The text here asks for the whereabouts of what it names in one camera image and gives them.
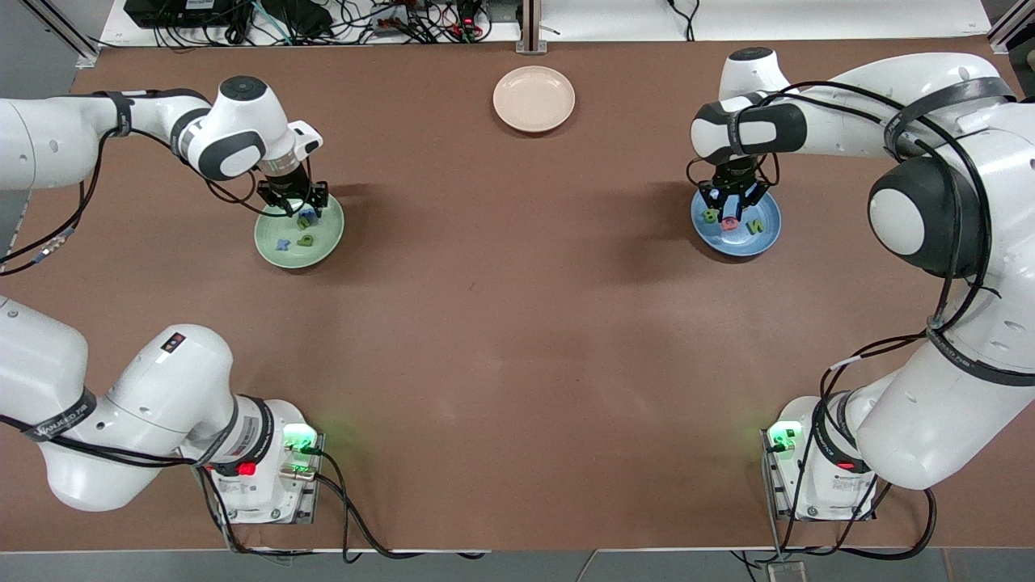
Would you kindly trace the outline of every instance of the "beige plate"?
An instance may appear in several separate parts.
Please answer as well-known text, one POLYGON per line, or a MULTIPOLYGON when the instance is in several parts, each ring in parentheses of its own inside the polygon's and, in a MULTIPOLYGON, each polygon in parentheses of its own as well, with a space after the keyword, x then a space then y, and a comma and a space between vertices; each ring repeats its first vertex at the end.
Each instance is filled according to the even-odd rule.
POLYGON ((566 77, 552 68, 523 66, 496 84, 493 107, 500 119, 514 129, 549 132, 571 115, 575 90, 566 77))

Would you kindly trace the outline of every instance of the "black power supply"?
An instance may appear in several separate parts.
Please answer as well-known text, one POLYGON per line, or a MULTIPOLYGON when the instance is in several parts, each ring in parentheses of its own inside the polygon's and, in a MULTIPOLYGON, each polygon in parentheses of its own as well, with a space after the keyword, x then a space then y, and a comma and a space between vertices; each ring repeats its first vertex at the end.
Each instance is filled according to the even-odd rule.
POLYGON ((239 0, 126 0, 122 8, 141 28, 229 26, 239 0))

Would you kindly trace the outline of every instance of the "gray floor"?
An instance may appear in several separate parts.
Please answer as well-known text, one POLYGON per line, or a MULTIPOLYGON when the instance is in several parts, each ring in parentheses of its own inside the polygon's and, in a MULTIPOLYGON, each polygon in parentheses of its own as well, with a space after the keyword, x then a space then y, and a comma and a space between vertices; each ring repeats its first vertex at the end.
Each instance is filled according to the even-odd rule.
MULTIPOLYGON (((0 97, 34 98, 68 91, 75 54, 13 2, 0 18, 0 97)), ((986 0, 1002 13, 1008 0, 986 0)), ((1028 49, 1011 56, 1028 94, 1035 74, 1024 62, 1028 49)), ((10 239, 27 193, 0 193, 0 246, 10 239)), ((98 552, 0 554, 0 581, 108 582, 573 582, 588 552, 498 552, 478 561, 432 555, 394 562, 367 555, 344 565, 336 555, 299 558, 290 568, 262 558, 211 552, 98 552)), ((1035 581, 1035 550, 928 550, 911 560, 875 562, 849 555, 805 560, 814 582, 1022 582, 1035 581)), ((759 581, 764 574, 757 574, 759 581)), ((727 552, 601 553, 584 582, 626 580, 747 582, 744 566, 727 552)))

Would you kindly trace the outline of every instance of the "metal post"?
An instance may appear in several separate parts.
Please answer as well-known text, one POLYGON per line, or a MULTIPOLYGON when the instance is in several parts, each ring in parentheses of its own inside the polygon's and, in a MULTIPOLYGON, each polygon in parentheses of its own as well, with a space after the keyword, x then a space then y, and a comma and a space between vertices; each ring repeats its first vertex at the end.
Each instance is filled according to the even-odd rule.
POLYGON ((97 62, 96 47, 76 27, 72 26, 68 17, 64 16, 57 7, 47 0, 20 0, 27 10, 32 12, 36 19, 43 23, 50 32, 53 32, 62 42, 79 54, 76 61, 76 68, 92 68, 97 62))
POLYGON ((542 29, 539 26, 541 10, 542 0, 524 0, 522 2, 521 40, 518 41, 518 54, 546 54, 546 41, 542 39, 542 29))

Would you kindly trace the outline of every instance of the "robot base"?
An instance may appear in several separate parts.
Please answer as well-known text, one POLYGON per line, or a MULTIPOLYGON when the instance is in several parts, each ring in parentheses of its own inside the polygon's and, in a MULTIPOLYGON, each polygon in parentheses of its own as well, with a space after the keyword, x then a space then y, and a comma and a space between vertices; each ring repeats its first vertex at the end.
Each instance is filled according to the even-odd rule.
MULTIPOLYGON (((766 494, 777 519, 790 519, 795 490, 798 503, 795 519, 798 521, 848 521, 852 519, 860 498, 866 492, 874 473, 852 473, 828 462, 816 442, 808 454, 805 471, 800 469, 805 455, 805 443, 812 427, 812 411, 819 397, 801 397, 791 401, 779 419, 768 430, 762 431, 763 455, 766 460, 766 494), (775 453, 773 444, 783 442, 792 446, 775 453)), ((859 511, 859 521, 873 519, 867 498, 859 511)))
MULTIPOLYGON (((313 523, 317 490, 313 475, 320 469, 321 457, 299 456, 285 447, 285 427, 305 424, 297 408, 283 400, 267 400, 266 405, 273 413, 272 442, 263 460, 256 464, 255 474, 224 476, 212 473, 230 522, 313 523), (305 458, 308 470, 297 470, 300 457, 305 458)), ((321 435, 315 446, 322 444, 321 435)))

